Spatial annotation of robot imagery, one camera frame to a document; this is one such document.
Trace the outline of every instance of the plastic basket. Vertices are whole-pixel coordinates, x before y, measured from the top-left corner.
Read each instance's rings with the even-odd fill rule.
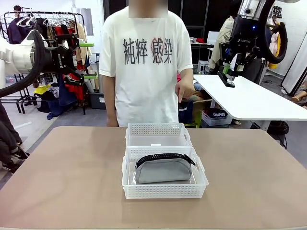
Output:
[[[144,156],[161,153],[180,153],[189,156],[196,164],[192,165],[190,180],[136,184],[134,180],[136,162]],[[209,184],[202,162],[193,147],[127,147],[122,172],[126,199],[201,198]]]
[[[211,118],[204,111],[202,112],[202,119],[209,126],[228,125],[232,121],[232,117],[230,115],[227,115],[227,117],[223,117],[223,118],[220,118],[220,117],[219,118]]]
[[[183,123],[129,123],[126,146],[192,146]]]

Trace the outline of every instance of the black hose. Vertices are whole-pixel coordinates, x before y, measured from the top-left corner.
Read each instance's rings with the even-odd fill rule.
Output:
[[[272,64],[278,64],[280,63],[285,55],[288,48],[288,36],[287,36],[287,30],[284,25],[284,23],[281,23],[279,26],[278,32],[281,39],[281,46],[279,50],[279,54],[277,57],[270,51],[269,44],[267,43],[266,34],[265,34],[265,28],[266,23],[268,19],[268,15],[270,14],[270,10],[274,4],[275,0],[266,0],[263,9],[261,11],[260,17],[259,17],[259,28],[263,28],[263,30],[259,31],[258,34],[258,45],[262,53],[264,54],[264,57],[266,60]]]
[[[33,36],[35,44],[34,65],[30,73],[24,79],[14,83],[13,85],[0,89],[0,98],[18,92],[31,85],[35,81],[35,79],[39,76],[43,68],[44,55],[45,55],[44,41],[39,31],[37,30],[32,30],[31,35]]]

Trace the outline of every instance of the hand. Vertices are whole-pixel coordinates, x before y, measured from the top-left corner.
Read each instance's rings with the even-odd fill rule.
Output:
[[[118,122],[117,122],[117,117],[116,116],[108,117],[106,126],[107,127],[119,127]]]
[[[182,79],[175,87],[175,93],[178,96],[178,102],[181,103],[182,98],[189,98],[195,92],[193,81],[188,78]]]

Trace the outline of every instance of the white t-shirt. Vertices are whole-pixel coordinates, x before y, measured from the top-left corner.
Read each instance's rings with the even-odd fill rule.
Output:
[[[104,24],[99,73],[115,77],[120,127],[129,122],[178,122],[177,73],[192,69],[188,31],[172,12],[129,18],[128,7]]]

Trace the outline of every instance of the person's left hand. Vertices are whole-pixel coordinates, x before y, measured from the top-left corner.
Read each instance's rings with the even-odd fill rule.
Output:
[[[194,91],[193,81],[191,81],[189,78],[182,79],[175,87],[175,93],[178,96],[179,103],[181,103],[182,98],[189,98],[192,96]]]

